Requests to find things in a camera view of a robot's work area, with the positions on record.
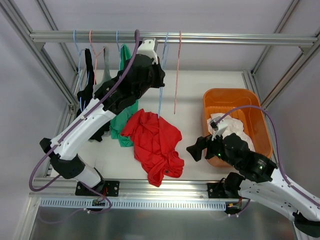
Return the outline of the white tank top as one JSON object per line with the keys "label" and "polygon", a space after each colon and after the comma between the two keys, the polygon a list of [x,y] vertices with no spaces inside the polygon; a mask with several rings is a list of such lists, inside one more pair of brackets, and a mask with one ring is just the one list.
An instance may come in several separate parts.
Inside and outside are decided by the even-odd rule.
{"label": "white tank top", "polygon": [[[211,120],[219,120],[224,114],[223,113],[212,113],[210,117],[206,120],[207,121],[207,130],[210,134],[214,134],[215,130],[210,125]],[[225,118],[222,119],[222,121],[218,124],[221,125],[221,123],[226,125],[226,129],[222,133],[222,137],[225,138],[231,134],[236,134],[238,137],[241,138],[241,140],[247,142],[248,147],[251,151],[255,152],[255,147],[253,144],[252,139],[244,132],[244,124],[241,120],[231,117],[230,115],[227,115]]]}

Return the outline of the red tank top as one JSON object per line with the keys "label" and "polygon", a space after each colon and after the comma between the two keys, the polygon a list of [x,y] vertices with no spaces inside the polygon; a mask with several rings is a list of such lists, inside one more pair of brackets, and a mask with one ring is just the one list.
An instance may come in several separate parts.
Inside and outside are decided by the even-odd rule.
{"label": "red tank top", "polygon": [[165,176],[181,177],[185,161],[176,147],[183,137],[163,117],[140,109],[129,119],[121,136],[133,142],[134,158],[147,173],[149,184],[160,187]]}

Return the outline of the blue hanger of red top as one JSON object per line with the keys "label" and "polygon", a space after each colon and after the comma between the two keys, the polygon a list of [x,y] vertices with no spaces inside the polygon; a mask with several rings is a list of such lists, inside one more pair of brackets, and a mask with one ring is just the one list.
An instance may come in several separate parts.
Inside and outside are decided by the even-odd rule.
{"label": "blue hanger of red top", "polygon": [[[166,34],[165,41],[164,41],[164,47],[163,47],[163,51],[162,51],[161,67],[163,70],[165,70],[166,63],[167,63],[167,56],[168,56],[168,50],[169,50],[168,38],[169,38],[169,33]],[[164,91],[164,88],[161,87],[159,89],[159,101],[158,101],[158,111],[157,111],[158,118],[160,118],[160,116],[161,116],[161,109],[162,109],[162,102],[163,102],[163,91]]]}

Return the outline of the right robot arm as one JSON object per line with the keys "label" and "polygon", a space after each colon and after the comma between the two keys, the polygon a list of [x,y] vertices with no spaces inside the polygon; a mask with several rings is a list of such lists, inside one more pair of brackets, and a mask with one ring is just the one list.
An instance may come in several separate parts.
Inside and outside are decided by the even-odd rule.
{"label": "right robot arm", "polygon": [[304,234],[320,236],[320,199],[295,183],[275,162],[251,151],[236,134],[226,137],[200,136],[186,150],[195,161],[218,157],[236,169],[224,180],[223,193],[228,198],[246,198],[262,204],[289,219]]}

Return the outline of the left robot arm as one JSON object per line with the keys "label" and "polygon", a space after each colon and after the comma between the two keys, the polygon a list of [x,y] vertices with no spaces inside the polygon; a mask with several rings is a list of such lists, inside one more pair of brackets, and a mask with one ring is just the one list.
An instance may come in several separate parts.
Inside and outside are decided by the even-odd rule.
{"label": "left robot arm", "polygon": [[156,53],[137,53],[126,68],[104,82],[82,113],[60,135],[40,141],[52,168],[64,179],[76,179],[93,196],[104,190],[103,177],[85,163],[78,152],[85,142],[150,88],[164,86],[165,72]]}

